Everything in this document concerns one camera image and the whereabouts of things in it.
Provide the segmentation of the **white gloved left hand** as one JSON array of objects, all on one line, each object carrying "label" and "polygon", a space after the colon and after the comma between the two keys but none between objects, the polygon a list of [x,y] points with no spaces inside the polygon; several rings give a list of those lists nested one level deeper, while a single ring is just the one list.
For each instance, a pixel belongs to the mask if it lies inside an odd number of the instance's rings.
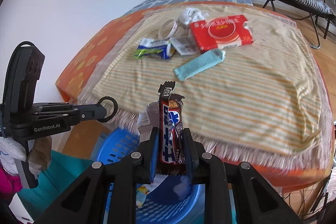
[{"label": "white gloved left hand", "polygon": [[49,168],[51,162],[52,137],[35,139],[32,150],[26,155],[25,148],[12,138],[1,137],[1,166],[12,175],[18,175],[15,161],[27,161],[32,174],[38,175]]}]

